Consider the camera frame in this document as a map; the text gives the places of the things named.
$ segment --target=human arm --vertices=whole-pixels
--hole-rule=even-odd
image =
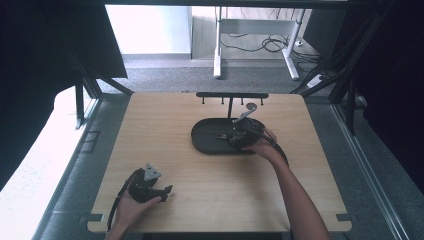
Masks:
[[[126,190],[119,201],[115,222],[106,234],[106,240],[123,239],[127,231],[141,219],[143,213],[160,201],[161,197],[155,197],[145,203],[139,203]]]
[[[266,130],[276,141],[275,135]],[[255,151],[267,159],[274,168],[283,195],[290,226],[296,239],[330,239],[328,230],[311,198],[290,170],[286,159],[272,145],[260,139],[256,144],[244,148]]]

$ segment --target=white wall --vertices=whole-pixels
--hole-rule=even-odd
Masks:
[[[191,7],[106,5],[121,54],[191,52]]]

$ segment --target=person's left hand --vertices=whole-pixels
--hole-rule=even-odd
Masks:
[[[155,197],[145,203],[139,203],[130,196],[128,190],[125,190],[116,209],[114,225],[128,230],[141,219],[141,216],[147,209],[159,203],[161,199],[161,197]]]

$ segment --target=white metal stand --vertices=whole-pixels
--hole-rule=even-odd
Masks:
[[[302,25],[305,9],[300,9],[296,21],[291,20],[252,20],[252,19],[222,19],[222,7],[216,22],[216,46],[214,56],[215,78],[221,77],[221,34],[257,34],[257,35],[290,35],[290,41],[287,49],[283,49],[282,53],[289,68],[290,75],[293,80],[299,78],[293,60],[290,58],[296,42],[297,34]]]

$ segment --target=wooden table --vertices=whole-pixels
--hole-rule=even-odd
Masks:
[[[303,98],[270,95],[250,115],[273,130],[290,167],[304,186],[329,231],[348,231],[338,221],[346,209]],[[211,156],[191,143],[194,124],[227,116],[228,101],[202,99],[190,93],[135,93],[109,160],[89,222],[104,232],[116,194],[129,175],[146,163],[162,173],[156,189],[174,185],[166,203],[147,212],[137,232],[285,232],[289,231],[283,198],[271,165],[257,155]],[[234,99],[233,117],[245,112]]]

